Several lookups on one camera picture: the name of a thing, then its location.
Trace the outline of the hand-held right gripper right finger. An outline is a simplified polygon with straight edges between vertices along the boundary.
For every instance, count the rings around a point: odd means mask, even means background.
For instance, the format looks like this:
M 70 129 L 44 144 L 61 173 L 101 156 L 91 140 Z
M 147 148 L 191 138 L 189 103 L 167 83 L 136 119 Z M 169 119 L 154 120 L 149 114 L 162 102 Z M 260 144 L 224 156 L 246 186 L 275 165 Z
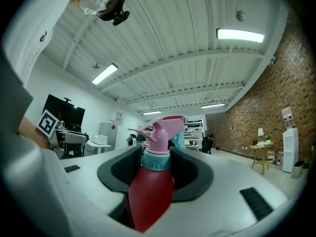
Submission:
M 162 232 L 269 232 L 288 213 L 287 196 L 237 161 L 173 147 L 171 172 Z

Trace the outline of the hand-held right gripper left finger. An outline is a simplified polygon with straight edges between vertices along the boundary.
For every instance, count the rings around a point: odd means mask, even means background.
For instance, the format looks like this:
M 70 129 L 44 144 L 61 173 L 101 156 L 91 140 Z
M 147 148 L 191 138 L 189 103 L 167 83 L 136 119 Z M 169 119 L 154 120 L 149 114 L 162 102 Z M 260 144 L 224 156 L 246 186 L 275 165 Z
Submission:
M 50 150 L 28 139 L 4 140 L 4 184 L 23 214 L 45 234 L 133 234 L 110 217 L 123 201 L 89 159 L 67 173 Z

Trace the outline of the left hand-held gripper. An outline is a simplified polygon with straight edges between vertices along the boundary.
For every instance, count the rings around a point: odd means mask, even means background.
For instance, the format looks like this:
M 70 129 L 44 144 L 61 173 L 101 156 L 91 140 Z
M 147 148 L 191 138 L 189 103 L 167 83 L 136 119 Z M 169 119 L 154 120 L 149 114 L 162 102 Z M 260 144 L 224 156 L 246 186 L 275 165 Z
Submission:
M 37 128 L 44 134 L 50 144 L 50 149 L 56 153 L 58 158 L 62 158 L 64 155 L 65 143 L 84 144 L 89 140 L 87 134 L 66 130 L 64 121 L 58 120 L 48 110 L 43 111 Z

